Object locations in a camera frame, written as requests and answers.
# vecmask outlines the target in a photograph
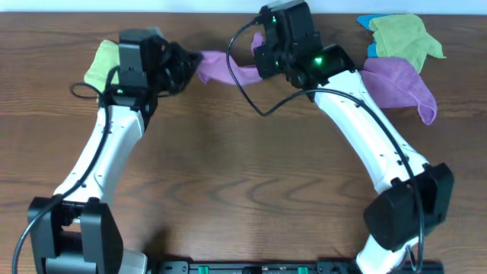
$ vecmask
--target wood grain surface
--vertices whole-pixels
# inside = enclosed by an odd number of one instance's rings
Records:
[[[0,272],[26,225],[34,196],[50,196],[73,168],[96,119],[92,100],[71,96],[100,42],[127,28],[158,26],[191,50],[223,50],[252,15],[0,14]],[[426,238],[427,259],[447,273],[487,272],[487,17],[422,16],[447,59],[428,58],[422,77],[438,101],[425,126],[417,111],[388,110],[404,138],[456,185],[447,222]],[[361,66],[371,33],[356,15],[316,15],[323,43],[339,43]],[[252,29],[234,56],[252,64]],[[293,88],[276,77],[247,88],[266,109]],[[235,87],[195,77],[161,99],[134,147],[113,213],[125,246],[194,260],[352,257],[368,230],[362,212],[376,193],[326,114],[298,98],[259,117]],[[26,242],[20,273],[32,273]]]

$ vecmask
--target green connector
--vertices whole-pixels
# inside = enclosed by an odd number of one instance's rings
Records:
[[[207,266],[200,266],[198,268],[198,274],[209,274],[210,273],[210,268]]]
[[[307,267],[298,267],[298,274],[307,274]]]

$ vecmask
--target yellow-green cloth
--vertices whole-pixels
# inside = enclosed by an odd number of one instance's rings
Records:
[[[120,65],[119,46],[109,40],[101,42],[90,69],[84,75],[84,82],[96,87],[100,92],[105,91],[108,72]],[[112,84],[119,83],[119,76],[113,76]]]
[[[396,14],[370,21],[377,41],[377,56],[407,59],[419,73],[429,54],[446,58],[440,42],[426,32],[421,18],[414,14]]]

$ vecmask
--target black mounting rail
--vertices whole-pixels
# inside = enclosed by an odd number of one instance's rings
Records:
[[[188,263],[168,261],[151,263],[146,274],[360,274],[354,260],[319,260],[313,262],[261,262],[261,263]],[[414,273],[410,263],[405,263],[397,274]],[[422,273],[444,274],[441,263],[425,262]]]

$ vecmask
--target white wall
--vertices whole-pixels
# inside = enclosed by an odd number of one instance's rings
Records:
[[[274,0],[0,0],[0,11],[257,13]],[[487,14],[487,0],[307,0],[315,13]]]

